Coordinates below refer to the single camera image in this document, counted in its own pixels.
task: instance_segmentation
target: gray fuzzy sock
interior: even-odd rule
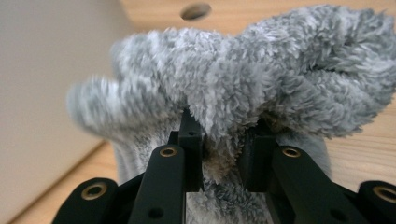
[[[145,171],[189,108],[209,152],[205,192],[188,195],[190,223],[271,221],[262,194],[246,192],[234,167],[258,119],[286,128],[278,143],[306,150],[329,174],[322,137],[359,132],[396,87],[393,18],[369,9],[298,8],[237,36],[153,31],[115,44],[112,56],[116,80],[76,85],[69,113],[113,143],[122,183]]]

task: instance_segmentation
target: light wood grain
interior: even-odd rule
[[[105,143],[97,148],[53,188],[33,203],[12,224],[51,223],[62,203],[82,182],[94,177],[117,180],[116,163],[111,145]]]
[[[356,9],[386,10],[396,16],[396,1],[264,1],[210,0],[212,12],[203,20],[183,21],[179,14],[191,0],[120,0],[137,32],[168,27],[196,27],[237,34],[249,23],[287,12],[294,7],[316,4],[347,5]],[[379,179],[396,185],[396,103],[387,107],[375,122],[364,126],[363,133],[327,141],[331,157],[333,181],[356,190],[364,180]],[[116,179],[116,165],[109,144],[96,150],[54,188],[14,220],[15,224],[50,223],[69,193],[92,177]]]

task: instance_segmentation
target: wooden table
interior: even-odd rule
[[[377,1],[290,1],[290,0],[208,0],[211,12],[196,21],[184,21],[180,13],[191,0],[121,0],[137,32],[167,27],[196,27],[235,35],[249,23],[287,12],[295,7],[316,4],[346,5],[352,8],[373,8],[396,17],[395,0]],[[389,105],[374,121],[364,126],[363,133],[352,137],[327,140],[333,181],[356,190],[364,180],[384,180],[396,185],[396,103]],[[34,203],[13,223],[50,223],[60,204],[82,181],[103,176],[116,179],[114,156],[104,144],[83,161],[62,181]]]

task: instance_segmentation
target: wooden surface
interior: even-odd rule
[[[117,180],[113,148],[105,143],[91,156],[75,167],[67,176],[53,186],[37,202],[14,219],[12,224],[51,223],[56,212],[69,194],[82,182],[94,177]]]
[[[359,9],[371,7],[396,16],[396,1],[206,1],[211,13],[198,21],[183,21],[180,13],[194,1],[121,0],[137,32],[167,27],[197,27],[237,34],[261,18],[287,12],[291,8],[321,3],[349,5]],[[364,180],[379,179],[396,185],[396,103],[389,105],[364,132],[352,137],[327,141],[333,181],[356,190]],[[116,178],[114,156],[109,144],[96,150],[54,188],[12,223],[50,223],[68,194],[92,177]]]

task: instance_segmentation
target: black plastic part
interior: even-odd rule
[[[169,134],[167,145],[177,145],[177,144],[178,144],[178,132],[172,131],[171,134]]]
[[[185,109],[178,131],[178,145],[186,153],[186,191],[198,192],[203,189],[204,176],[202,173],[203,132],[201,125],[191,116],[190,110]]]
[[[136,176],[119,186],[119,192],[113,203],[110,223],[127,223],[134,209],[134,199],[139,191],[145,173]]]
[[[245,145],[237,165],[242,184],[250,192],[268,189],[273,151],[277,147],[275,135],[264,120],[246,131]]]
[[[101,188],[104,194],[96,199],[86,200],[82,197],[83,191],[91,186],[105,186]],[[91,188],[92,192],[85,195],[93,195],[101,190],[99,187]],[[73,190],[53,220],[53,224],[85,224],[85,223],[110,223],[112,204],[118,191],[117,183],[111,179],[94,178],[83,182]]]
[[[279,147],[272,166],[296,214],[293,223],[368,223],[303,150]]]
[[[349,199],[349,201],[355,205],[355,207],[357,206],[357,201],[356,201],[357,193],[356,192],[354,192],[350,189],[344,188],[343,186],[335,184],[335,183],[334,183],[334,185],[337,186],[337,188],[339,188],[343,192],[344,196],[346,196]]]
[[[184,168],[185,155],[181,147],[157,147],[151,154],[128,223],[184,223]]]
[[[396,223],[396,186],[383,181],[363,182],[356,200],[371,223]]]
[[[295,219],[293,208],[289,201],[272,193],[265,193],[265,199],[275,224],[290,224]]]

